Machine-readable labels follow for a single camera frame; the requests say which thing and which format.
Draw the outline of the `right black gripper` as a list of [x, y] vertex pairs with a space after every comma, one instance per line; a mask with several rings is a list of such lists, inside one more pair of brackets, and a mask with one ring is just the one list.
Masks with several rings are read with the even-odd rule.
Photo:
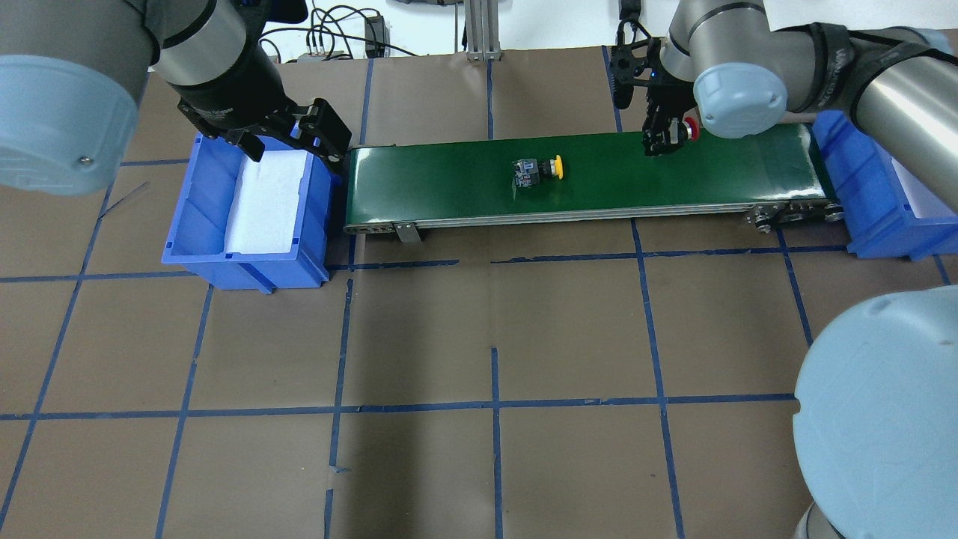
[[615, 44], [608, 68], [613, 106], [628, 109], [637, 88], [644, 90], [646, 118], [642, 144], [646, 156], [667, 156], [685, 144], [681, 118], [697, 106], [692, 83], [671, 75], [659, 57], [661, 38]]

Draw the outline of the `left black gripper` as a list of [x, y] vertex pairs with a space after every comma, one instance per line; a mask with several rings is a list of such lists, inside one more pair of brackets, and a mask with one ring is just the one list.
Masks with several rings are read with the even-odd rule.
[[320, 158], [333, 174], [344, 173], [352, 130], [324, 98], [297, 105], [280, 82], [178, 85], [177, 93], [179, 109], [198, 132], [222, 138], [254, 162], [266, 153], [261, 139], [268, 137]]

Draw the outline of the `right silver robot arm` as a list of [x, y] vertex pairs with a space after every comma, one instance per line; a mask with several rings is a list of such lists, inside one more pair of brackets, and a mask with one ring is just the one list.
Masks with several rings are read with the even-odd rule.
[[770, 27], [760, 1], [681, 1], [663, 37], [620, 3], [608, 70], [614, 106], [644, 88], [644, 153], [766, 132], [787, 113], [838, 110], [956, 209], [955, 55], [929, 28]]

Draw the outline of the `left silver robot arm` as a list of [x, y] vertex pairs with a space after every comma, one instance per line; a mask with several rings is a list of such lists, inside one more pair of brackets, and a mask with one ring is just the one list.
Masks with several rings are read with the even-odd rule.
[[266, 138], [340, 174], [350, 133], [331, 103], [298, 105], [259, 41], [304, 1], [4, 1], [1, 182], [79, 197], [115, 180], [148, 73], [206, 138], [259, 161]]

